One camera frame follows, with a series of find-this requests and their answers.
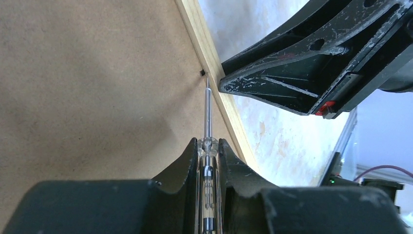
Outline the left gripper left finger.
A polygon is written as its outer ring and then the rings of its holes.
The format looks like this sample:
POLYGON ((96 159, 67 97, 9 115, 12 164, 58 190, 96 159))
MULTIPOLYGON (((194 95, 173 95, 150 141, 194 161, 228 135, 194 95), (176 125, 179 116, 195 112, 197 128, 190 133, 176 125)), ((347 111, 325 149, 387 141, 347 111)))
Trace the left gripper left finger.
POLYGON ((30 188, 6 234, 194 234, 197 139, 153 179, 49 180, 30 188))

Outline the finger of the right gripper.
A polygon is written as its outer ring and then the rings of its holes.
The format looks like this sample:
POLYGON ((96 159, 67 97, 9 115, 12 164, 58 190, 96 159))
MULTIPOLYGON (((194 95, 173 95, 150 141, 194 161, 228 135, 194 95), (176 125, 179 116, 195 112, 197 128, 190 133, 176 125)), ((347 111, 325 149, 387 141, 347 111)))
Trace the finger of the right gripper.
POLYGON ((222 93, 307 116, 392 27, 410 0, 311 0, 288 21, 223 62, 222 93))

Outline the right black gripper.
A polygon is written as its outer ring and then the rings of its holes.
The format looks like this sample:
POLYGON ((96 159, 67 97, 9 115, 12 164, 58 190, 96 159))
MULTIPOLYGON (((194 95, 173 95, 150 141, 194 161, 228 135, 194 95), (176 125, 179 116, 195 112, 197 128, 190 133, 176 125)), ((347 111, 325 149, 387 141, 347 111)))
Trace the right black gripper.
POLYGON ((397 23, 370 51, 370 57, 345 74, 314 112, 335 119, 355 109, 375 90, 407 93, 413 90, 413 18, 397 23))

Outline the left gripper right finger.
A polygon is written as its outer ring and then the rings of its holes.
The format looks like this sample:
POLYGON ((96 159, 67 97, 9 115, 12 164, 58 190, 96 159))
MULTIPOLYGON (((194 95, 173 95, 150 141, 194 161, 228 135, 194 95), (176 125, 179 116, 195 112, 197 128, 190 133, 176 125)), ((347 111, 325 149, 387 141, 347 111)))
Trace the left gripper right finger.
POLYGON ((279 187, 241 161, 219 140, 226 234, 404 234, 395 205, 402 185, 365 179, 361 183, 332 174, 316 187, 279 187))

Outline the clear handle screwdriver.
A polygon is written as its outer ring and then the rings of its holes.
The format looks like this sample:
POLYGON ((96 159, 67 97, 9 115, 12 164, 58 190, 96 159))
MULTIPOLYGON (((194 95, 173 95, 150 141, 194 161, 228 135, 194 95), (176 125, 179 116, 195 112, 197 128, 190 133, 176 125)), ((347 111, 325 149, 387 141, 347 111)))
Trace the clear handle screwdriver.
POLYGON ((218 140, 212 137, 212 89, 206 78, 204 137, 197 143, 196 234, 222 234, 218 140))

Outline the wooden picture frame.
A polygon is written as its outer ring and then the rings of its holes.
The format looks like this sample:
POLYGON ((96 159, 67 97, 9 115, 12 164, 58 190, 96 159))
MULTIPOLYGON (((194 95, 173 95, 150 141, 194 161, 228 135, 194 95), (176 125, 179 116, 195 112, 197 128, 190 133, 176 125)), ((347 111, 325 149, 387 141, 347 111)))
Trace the wooden picture frame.
POLYGON ((44 180, 151 178, 202 137, 173 0, 0 3, 0 226, 44 180))

